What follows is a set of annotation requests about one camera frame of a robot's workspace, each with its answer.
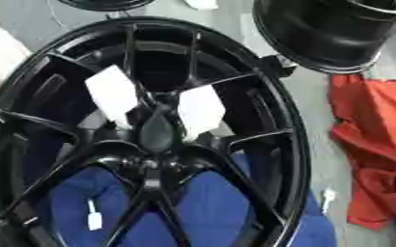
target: black rim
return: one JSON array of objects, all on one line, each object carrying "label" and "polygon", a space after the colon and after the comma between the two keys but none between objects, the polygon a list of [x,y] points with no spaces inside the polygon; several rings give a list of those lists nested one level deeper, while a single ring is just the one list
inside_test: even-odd
[{"label": "black rim", "polygon": [[[154,68],[155,56],[172,63]],[[119,130],[110,123],[77,127],[95,110],[84,80],[112,64],[138,88],[140,105],[129,116],[134,129]],[[171,80],[155,81],[163,76]],[[234,133],[206,133],[185,143],[173,110],[178,94],[209,84],[224,102],[224,122]],[[76,114],[77,108],[84,112]],[[31,147],[52,138],[72,150],[61,158],[54,151],[48,170],[19,189],[15,168],[24,165]],[[253,164],[251,177],[232,159],[236,151]],[[108,20],[74,31],[35,54],[0,89],[0,246],[41,245],[42,233],[32,231],[41,224],[33,202],[91,166],[118,178],[131,197],[103,246],[115,246],[149,205],[178,245],[190,246],[173,198],[207,171],[220,174],[250,202],[237,244],[285,246],[297,228],[310,173],[297,109],[256,56],[207,28],[149,17]]]},{"label": "black rim", "polygon": [[78,9],[94,12],[117,12],[127,11],[150,4],[155,0],[108,0],[108,1],[89,1],[89,0],[60,0],[61,2]]},{"label": "black rim", "polygon": [[374,65],[377,60],[379,59],[380,53],[377,53],[376,56],[372,59],[367,61],[364,64],[353,66],[353,67],[333,67],[327,63],[323,63],[322,61],[314,61],[305,58],[297,53],[295,53],[292,49],[288,48],[286,45],[282,44],[275,36],[271,34],[271,30],[265,25],[263,17],[264,9],[262,8],[263,1],[256,0],[254,3],[254,20],[255,24],[257,25],[258,30],[260,31],[261,35],[266,39],[266,41],[281,53],[283,56],[287,57],[288,59],[300,64],[302,67],[316,70],[319,72],[324,73],[340,73],[340,74],[349,74],[349,73],[356,73],[360,71],[364,71]]}]

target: gray floor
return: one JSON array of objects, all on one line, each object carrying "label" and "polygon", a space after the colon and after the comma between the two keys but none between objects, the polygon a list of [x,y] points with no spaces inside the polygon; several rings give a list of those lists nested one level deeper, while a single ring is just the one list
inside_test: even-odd
[{"label": "gray floor", "polygon": [[[133,15],[158,15],[190,20],[212,27],[242,42],[259,55],[274,51],[258,34],[251,17],[252,0],[218,0],[220,8],[213,12],[197,12],[182,0],[156,0],[133,11]],[[67,28],[59,26],[49,12],[46,0],[0,0],[0,23],[32,50],[60,37],[68,30],[104,19],[102,14],[78,11],[51,0],[55,13]],[[370,74],[396,78],[396,36],[383,49],[382,58]],[[327,104],[327,76],[307,69],[298,69],[285,79],[306,123],[312,151],[312,188],[317,195],[326,187],[338,192],[336,203],[329,210],[335,225],[339,246],[396,247],[394,225],[380,232],[347,224],[347,204],[351,198],[351,173],[345,154],[327,137],[333,117]]]}]

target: blue cloth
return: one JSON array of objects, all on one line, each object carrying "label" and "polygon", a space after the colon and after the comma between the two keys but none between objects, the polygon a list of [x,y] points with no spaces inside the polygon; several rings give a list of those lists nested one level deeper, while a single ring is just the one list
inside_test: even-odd
[{"label": "blue cloth", "polygon": [[[248,173],[244,155],[235,159]],[[103,228],[93,232],[87,225],[90,198],[103,217]],[[57,186],[50,194],[50,202],[52,227],[69,246],[100,247],[127,208],[128,197],[111,174],[91,168]],[[314,202],[310,196],[294,246],[336,246],[333,228]],[[193,246],[229,247],[244,224],[248,207],[249,202],[233,185],[217,174],[205,173],[187,187],[177,210]],[[158,215],[148,212],[119,246],[177,245]]]},{"label": "blue cloth", "polygon": [[314,194],[309,192],[306,207],[300,219],[300,225],[293,247],[336,247],[333,225],[322,214]]}]

